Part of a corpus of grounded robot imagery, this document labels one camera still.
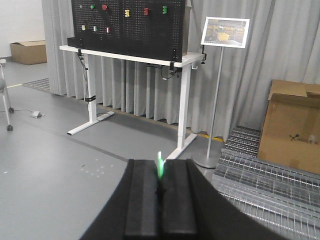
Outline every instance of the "black pegboard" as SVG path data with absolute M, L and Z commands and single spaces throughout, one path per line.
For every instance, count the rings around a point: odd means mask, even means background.
M 114 54 L 182 61 L 186 0 L 71 2 L 74 39 L 68 41 L 68 45 Z M 107 5 L 107 10 L 102 8 L 103 5 Z M 167 14 L 163 14 L 163 6 L 167 7 Z M 149 15 L 144 15 L 145 8 L 149 9 Z M 130 17 L 125 17 L 125 10 L 130 10 Z

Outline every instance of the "framed photo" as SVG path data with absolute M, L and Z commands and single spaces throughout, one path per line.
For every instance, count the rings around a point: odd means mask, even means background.
M 250 19 L 206 17 L 201 44 L 244 49 Z

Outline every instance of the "desk frame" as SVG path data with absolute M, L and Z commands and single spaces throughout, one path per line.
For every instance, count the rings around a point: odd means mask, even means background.
M 78 53 L 79 49 L 63 45 L 60 46 L 60 50 L 68 51 L 68 52 L 75 52 Z M 96 85 L 95 81 L 95 73 L 92 71 L 90 72 L 89 62 L 90 58 L 93 56 L 102 56 L 107 58 L 115 58 L 115 59 L 122 59 L 134 62 L 141 62 L 147 64 L 156 64 L 156 65 L 163 65 L 163 66 L 170 66 L 170 61 L 165 60 L 158 60 L 152 58 L 144 58 L 144 57 L 136 57 L 136 56 L 128 56 L 128 55 L 121 55 L 121 54 L 114 54 L 109 52 L 101 52 L 101 51 L 93 51 L 87 49 L 81 49 L 81 53 L 84 55 L 85 59 L 85 66 L 88 68 L 87 71 L 87 84 L 88 84 L 88 97 L 92 97 L 96 94 Z M 196 62 L 200 61 L 203 58 L 201 53 L 197 52 L 188 52 L 187 55 L 182 57 L 182 62 L 175 62 L 174 67 L 182 68 L 182 76 L 181 76 L 181 90 L 180 90 L 180 109 L 179 109 L 179 125 L 178 125 L 178 133 L 177 133 L 177 148 L 166 158 L 166 159 L 176 159 L 197 137 L 196 134 L 190 134 L 186 138 L 186 129 L 187 129 L 187 115 L 188 115 L 188 105 L 189 105 L 189 92 L 190 92 L 190 78 L 191 78 L 191 69 L 196 70 L 198 67 L 195 67 Z M 89 122 L 76 127 L 73 130 L 68 131 L 69 135 L 74 135 L 94 124 L 97 122 L 111 116 L 114 112 L 110 111 L 100 117 L 97 118 L 97 105 L 96 100 L 89 102 L 88 104 L 88 111 L 89 111 Z

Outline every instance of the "green light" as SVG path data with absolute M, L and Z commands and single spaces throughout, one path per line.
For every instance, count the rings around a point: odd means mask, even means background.
M 162 7 L 162 14 L 167 14 L 168 13 L 168 7 L 167 6 L 163 6 Z
M 164 175 L 164 165 L 166 160 L 162 160 L 161 158 L 161 151 L 158 152 L 158 178 L 159 180 L 162 179 L 162 176 Z

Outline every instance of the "brown cardboard box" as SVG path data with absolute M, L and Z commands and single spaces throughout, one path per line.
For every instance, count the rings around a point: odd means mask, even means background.
M 258 157 L 320 174 L 320 85 L 272 81 Z
M 20 41 L 10 43 L 12 60 L 20 64 L 47 62 L 46 41 Z

